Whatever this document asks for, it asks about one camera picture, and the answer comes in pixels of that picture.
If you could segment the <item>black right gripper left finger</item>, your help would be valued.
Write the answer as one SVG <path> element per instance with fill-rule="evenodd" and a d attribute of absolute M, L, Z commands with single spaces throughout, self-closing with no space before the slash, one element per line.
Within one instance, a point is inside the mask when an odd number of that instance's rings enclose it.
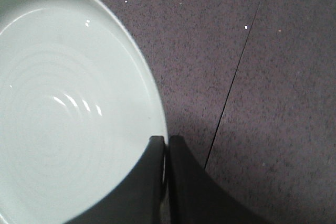
<path fill-rule="evenodd" d="M 151 136 L 124 180 L 102 200 L 68 223 L 160 223 L 164 193 L 165 142 Z"/>

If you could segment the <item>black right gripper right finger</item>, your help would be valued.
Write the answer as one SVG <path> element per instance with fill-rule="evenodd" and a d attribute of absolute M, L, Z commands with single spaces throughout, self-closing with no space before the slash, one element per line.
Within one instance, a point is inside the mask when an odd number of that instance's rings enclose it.
<path fill-rule="evenodd" d="M 182 136 L 169 139 L 171 223 L 265 223 L 220 188 Z"/>

